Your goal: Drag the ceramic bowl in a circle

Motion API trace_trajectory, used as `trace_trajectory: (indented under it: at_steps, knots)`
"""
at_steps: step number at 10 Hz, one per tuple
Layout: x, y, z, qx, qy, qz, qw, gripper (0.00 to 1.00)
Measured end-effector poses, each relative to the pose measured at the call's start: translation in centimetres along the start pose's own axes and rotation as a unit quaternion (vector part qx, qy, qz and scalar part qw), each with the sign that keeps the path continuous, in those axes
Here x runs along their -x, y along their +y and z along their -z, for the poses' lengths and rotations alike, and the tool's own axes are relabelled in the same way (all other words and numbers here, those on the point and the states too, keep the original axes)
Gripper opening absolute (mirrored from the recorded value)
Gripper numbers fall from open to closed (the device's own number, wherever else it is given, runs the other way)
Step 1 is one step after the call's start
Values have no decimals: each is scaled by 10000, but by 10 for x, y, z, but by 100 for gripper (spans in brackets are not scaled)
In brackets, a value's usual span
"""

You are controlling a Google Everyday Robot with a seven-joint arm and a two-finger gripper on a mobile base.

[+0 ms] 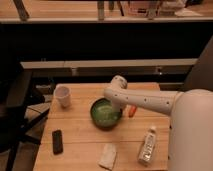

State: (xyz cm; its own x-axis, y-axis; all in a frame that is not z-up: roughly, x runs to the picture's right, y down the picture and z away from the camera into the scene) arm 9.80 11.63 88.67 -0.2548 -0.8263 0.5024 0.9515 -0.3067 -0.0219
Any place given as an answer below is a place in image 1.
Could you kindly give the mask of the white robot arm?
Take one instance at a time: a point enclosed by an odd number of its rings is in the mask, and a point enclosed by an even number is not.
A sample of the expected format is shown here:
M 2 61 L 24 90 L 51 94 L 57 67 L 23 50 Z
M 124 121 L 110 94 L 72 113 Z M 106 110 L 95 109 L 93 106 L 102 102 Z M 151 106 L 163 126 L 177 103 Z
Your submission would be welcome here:
M 104 89 L 116 111 L 134 105 L 170 117 L 168 171 L 213 171 L 213 92 L 132 90 L 116 75 Z

